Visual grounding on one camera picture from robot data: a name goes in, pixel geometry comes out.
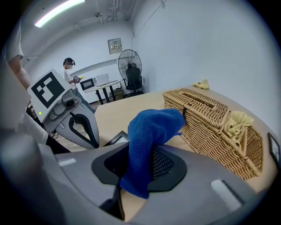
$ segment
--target ceiling light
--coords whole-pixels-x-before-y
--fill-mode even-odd
[[[48,12],[46,15],[44,15],[36,24],[37,27],[42,27],[45,23],[47,23],[50,19],[61,13],[62,11],[75,6],[79,3],[85,2],[85,0],[68,0],[64,2],[63,4],[57,6],[50,12]]]

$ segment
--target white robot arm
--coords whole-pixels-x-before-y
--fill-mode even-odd
[[[71,85],[54,69],[28,88],[34,111],[48,131],[58,132],[66,139],[87,149],[99,147],[99,133],[93,113],[71,92]],[[83,125],[89,139],[73,128]]]

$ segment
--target yellow towel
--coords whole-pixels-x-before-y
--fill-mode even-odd
[[[245,127],[250,126],[254,119],[240,111],[231,112],[229,120],[226,122],[223,130],[224,133],[240,146],[240,141],[245,132]]]
[[[202,88],[202,89],[209,89],[209,83],[208,83],[208,80],[206,80],[206,79],[203,80],[202,83],[198,82],[198,83],[193,83],[192,85]]]

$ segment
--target microwave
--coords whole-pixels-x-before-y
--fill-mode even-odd
[[[95,86],[102,86],[109,83],[109,75],[108,73],[102,74],[99,76],[93,77],[94,85]]]
[[[80,84],[83,91],[95,86],[92,78],[85,81],[81,81]]]

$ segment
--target wooden table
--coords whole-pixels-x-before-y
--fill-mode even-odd
[[[89,88],[89,89],[86,89],[84,92],[85,92],[85,93],[88,93],[88,92],[96,91],[97,96],[98,96],[98,99],[99,99],[100,103],[103,105],[104,103],[103,103],[103,101],[102,101],[102,99],[101,99],[101,95],[100,95],[99,90],[100,90],[100,89],[103,90],[104,96],[105,96],[105,99],[106,99],[106,102],[107,102],[107,103],[110,103],[109,97],[108,97],[108,95],[107,95],[107,91],[106,91],[106,89],[105,89],[106,87],[109,87],[109,88],[110,88],[110,91],[111,91],[111,94],[112,94],[112,98],[113,98],[114,101],[116,101],[112,86],[113,86],[113,84],[117,84],[117,83],[120,83],[120,80],[112,81],[112,82],[109,82],[109,83],[107,83],[107,84],[105,84],[105,85],[102,85],[102,86],[91,87],[91,88]]]
[[[277,174],[277,167],[270,155],[267,133],[270,132],[273,137],[276,138],[274,132],[253,113],[231,99],[211,90],[203,90],[194,86],[188,88],[221,101],[229,106],[229,110],[243,111],[255,120],[252,126],[263,138],[263,171],[260,177],[254,177],[245,182],[247,182],[256,192],[269,187]],[[142,94],[98,106],[95,117],[100,134],[100,146],[105,145],[120,131],[128,133],[128,125],[130,121],[140,111],[146,109],[163,109],[164,99],[162,93],[163,92]],[[167,145],[193,152],[180,136],[173,137],[167,142]],[[130,212],[129,216],[126,214],[126,221],[130,216],[132,217],[145,202],[142,199],[132,196],[128,197],[128,201],[130,202],[129,206],[124,207],[124,209],[127,207]]]

